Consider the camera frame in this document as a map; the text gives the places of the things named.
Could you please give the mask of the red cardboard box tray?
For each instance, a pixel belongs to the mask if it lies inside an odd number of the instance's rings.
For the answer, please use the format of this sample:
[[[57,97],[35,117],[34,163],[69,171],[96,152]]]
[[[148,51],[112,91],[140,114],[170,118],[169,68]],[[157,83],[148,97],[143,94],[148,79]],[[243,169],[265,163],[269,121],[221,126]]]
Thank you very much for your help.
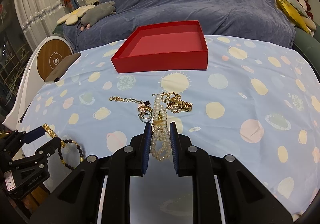
[[[118,73],[206,70],[208,48],[197,20],[138,27],[111,58]]]

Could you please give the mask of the gold watch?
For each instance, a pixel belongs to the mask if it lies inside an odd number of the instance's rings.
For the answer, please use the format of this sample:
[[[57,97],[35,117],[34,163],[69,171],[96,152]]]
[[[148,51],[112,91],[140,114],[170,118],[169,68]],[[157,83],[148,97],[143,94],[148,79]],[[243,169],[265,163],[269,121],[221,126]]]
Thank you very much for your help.
[[[172,98],[167,103],[167,110],[170,110],[172,113],[180,112],[191,112],[193,104],[191,102],[185,102],[181,99]]]

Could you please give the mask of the gold yellow pillow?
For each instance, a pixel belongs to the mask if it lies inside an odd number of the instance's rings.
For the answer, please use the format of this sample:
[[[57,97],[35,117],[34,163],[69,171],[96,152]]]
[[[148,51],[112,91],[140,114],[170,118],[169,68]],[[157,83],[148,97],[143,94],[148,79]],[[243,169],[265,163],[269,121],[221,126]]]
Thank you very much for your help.
[[[311,30],[305,24],[299,12],[287,0],[276,0],[276,3],[291,22],[310,34]]]

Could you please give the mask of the cream flower cushion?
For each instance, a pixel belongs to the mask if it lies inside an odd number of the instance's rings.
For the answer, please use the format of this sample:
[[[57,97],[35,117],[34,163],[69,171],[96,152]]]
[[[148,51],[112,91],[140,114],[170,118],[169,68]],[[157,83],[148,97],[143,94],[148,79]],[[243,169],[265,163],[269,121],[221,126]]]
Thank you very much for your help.
[[[78,19],[81,18],[88,10],[94,8],[95,5],[84,5],[81,6],[79,8],[77,8],[76,10],[64,15],[63,17],[61,17],[56,24],[60,25],[65,23],[66,25],[73,25],[76,24],[78,22]]]

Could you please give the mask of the blue-grey sofa blanket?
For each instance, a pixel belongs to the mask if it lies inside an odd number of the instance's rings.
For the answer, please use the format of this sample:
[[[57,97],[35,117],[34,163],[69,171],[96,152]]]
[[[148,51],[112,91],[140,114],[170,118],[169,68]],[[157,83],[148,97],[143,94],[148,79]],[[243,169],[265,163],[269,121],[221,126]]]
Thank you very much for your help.
[[[113,1],[114,15],[90,29],[65,25],[64,37],[76,52],[126,39],[143,25],[198,20],[205,35],[225,35],[291,48],[295,29],[275,0],[100,0]]]

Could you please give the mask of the dark green sofa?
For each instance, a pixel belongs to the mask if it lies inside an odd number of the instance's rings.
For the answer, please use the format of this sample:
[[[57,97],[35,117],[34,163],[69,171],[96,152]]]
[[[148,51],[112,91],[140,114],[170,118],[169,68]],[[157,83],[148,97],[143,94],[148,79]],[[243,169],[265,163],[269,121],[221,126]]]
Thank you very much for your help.
[[[245,18],[249,21],[249,27],[241,34],[250,39],[270,42],[298,52],[319,78],[319,41],[310,35],[309,27],[298,10],[285,1],[293,17],[298,20],[296,23],[277,6],[277,0],[247,1],[253,14]]]

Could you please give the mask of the grey plush toy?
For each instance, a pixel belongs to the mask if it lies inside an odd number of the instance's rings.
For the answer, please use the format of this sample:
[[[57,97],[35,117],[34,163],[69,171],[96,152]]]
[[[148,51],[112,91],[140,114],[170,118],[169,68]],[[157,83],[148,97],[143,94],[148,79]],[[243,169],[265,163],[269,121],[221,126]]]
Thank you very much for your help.
[[[114,1],[96,5],[82,16],[80,20],[80,31],[91,28],[94,24],[99,22],[99,20],[115,13],[116,7]]]

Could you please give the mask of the brown phone case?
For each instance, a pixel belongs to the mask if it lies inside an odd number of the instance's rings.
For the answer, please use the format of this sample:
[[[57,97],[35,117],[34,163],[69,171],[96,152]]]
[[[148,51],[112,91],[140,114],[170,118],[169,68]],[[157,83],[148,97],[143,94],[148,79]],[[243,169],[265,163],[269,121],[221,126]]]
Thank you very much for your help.
[[[58,82],[62,78],[62,76],[65,74],[65,72],[67,72],[69,67],[73,63],[75,63],[75,61],[77,61],[80,58],[80,56],[81,54],[79,52],[66,56],[44,80],[45,83],[52,84],[52,83]]]

